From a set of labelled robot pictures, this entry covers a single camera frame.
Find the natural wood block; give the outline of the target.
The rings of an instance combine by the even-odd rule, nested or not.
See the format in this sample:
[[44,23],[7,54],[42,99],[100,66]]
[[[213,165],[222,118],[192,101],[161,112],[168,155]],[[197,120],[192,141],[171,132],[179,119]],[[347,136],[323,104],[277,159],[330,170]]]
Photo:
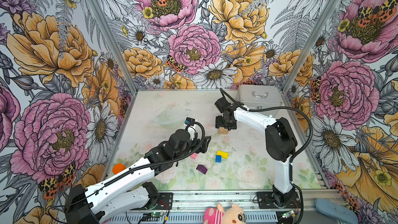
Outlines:
[[228,135],[228,134],[229,134],[229,131],[228,131],[228,129],[225,129],[225,128],[223,128],[223,127],[219,127],[219,128],[218,128],[218,134],[219,134],[219,135]]

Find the yellow wood block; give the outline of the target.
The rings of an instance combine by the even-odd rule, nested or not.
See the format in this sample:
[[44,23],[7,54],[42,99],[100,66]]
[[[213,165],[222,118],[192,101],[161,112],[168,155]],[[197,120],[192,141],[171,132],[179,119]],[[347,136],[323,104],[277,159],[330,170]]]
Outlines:
[[224,151],[218,150],[218,151],[217,151],[217,155],[220,156],[220,157],[222,157],[222,158],[224,158],[224,159],[227,159],[227,158],[228,158],[228,153],[227,153],[227,152],[224,152]]

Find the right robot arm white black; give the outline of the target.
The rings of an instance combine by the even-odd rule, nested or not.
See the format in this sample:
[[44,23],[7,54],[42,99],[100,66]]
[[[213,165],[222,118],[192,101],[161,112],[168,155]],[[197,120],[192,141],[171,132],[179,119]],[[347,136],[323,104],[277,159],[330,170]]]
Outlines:
[[266,151],[274,159],[273,203],[277,207],[287,206],[295,194],[290,159],[297,147],[289,121],[263,115],[260,110],[250,110],[239,103],[230,103],[224,97],[215,102],[215,107],[221,114],[216,117],[217,129],[235,130],[237,123],[242,122],[265,134]]

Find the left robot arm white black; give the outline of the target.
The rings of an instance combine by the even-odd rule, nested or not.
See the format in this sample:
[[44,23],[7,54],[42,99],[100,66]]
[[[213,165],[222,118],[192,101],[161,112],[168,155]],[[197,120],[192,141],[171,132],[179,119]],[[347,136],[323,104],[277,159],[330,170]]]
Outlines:
[[132,166],[95,185],[73,187],[64,205],[68,224],[102,224],[131,209],[150,210],[160,202],[151,182],[178,161],[207,152],[211,138],[198,138],[193,127],[178,129],[169,140],[153,147]]

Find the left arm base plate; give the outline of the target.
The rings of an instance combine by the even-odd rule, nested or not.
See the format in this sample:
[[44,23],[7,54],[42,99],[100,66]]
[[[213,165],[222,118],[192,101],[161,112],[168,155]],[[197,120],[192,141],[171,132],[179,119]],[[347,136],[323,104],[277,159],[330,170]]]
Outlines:
[[159,196],[151,197],[149,202],[141,208],[133,208],[132,210],[170,210],[173,205],[173,196],[171,192],[160,192]]

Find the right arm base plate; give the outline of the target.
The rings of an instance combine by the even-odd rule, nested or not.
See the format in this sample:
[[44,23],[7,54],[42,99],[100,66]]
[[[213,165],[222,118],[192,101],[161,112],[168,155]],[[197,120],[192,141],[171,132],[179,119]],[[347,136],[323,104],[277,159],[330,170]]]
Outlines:
[[260,209],[300,208],[302,201],[299,194],[293,189],[287,194],[278,194],[273,191],[260,191],[256,193],[254,202]]

